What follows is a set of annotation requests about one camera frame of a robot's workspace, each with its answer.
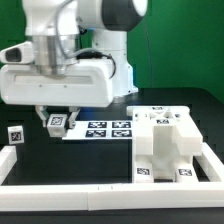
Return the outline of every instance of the marker cube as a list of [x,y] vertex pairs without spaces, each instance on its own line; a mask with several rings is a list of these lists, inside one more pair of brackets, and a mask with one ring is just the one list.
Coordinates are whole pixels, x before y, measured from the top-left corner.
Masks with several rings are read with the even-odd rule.
[[47,129],[50,134],[50,137],[65,137],[66,136],[66,120],[68,116],[66,114],[51,114]]
[[24,143],[24,133],[22,126],[8,127],[9,144]]

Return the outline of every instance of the white border frame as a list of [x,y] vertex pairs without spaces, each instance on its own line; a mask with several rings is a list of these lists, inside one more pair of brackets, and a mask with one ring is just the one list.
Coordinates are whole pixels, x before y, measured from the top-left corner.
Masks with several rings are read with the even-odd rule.
[[202,151],[196,159],[218,182],[0,186],[0,211],[224,207],[224,166],[206,143]]

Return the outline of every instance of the white plastic structure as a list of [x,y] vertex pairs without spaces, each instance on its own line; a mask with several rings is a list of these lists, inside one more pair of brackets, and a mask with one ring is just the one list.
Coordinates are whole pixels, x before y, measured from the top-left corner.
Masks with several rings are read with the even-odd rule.
[[193,156],[202,155],[202,135],[187,107],[127,108],[133,117],[134,183],[153,179],[197,182]]
[[112,100],[110,60],[82,60],[66,76],[39,75],[33,65],[5,65],[1,98],[7,104],[106,107]]
[[[0,211],[224,207],[224,166],[202,143],[187,107],[136,106],[127,111],[134,116],[135,183],[1,186]],[[198,181],[193,157],[209,182]]]

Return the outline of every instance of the white block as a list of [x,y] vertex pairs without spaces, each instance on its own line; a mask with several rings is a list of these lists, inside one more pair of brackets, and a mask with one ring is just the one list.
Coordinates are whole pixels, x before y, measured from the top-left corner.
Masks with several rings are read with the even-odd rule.
[[9,144],[24,143],[24,133],[22,126],[8,127]]
[[153,154],[153,127],[149,111],[134,109],[133,111],[133,156]]
[[133,183],[153,183],[152,164],[144,161],[134,163]]
[[0,185],[8,176],[16,161],[17,156],[15,146],[5,146],[0,151]]
[[198,182],[194,167],[191,164],[174,164],[175,182],[194,183]]
[[67,117],[66,114],[51,114],[47,124],[50,137],[65,137]]
[[181,118],[181,120],[176,123],[174,139],[180,155],[202,155],[203,137],[189,115],[184,116],[184,118]]

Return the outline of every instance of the green wall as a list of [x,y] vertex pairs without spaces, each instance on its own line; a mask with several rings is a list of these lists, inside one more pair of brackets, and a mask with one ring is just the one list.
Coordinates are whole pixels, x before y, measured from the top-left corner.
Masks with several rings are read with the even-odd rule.
[[[24,29],[21,0],[0,0],[0,49],[24,41]],[[224,103],[223,0],[149,0],[128,52],[138,87],[200,87]]]

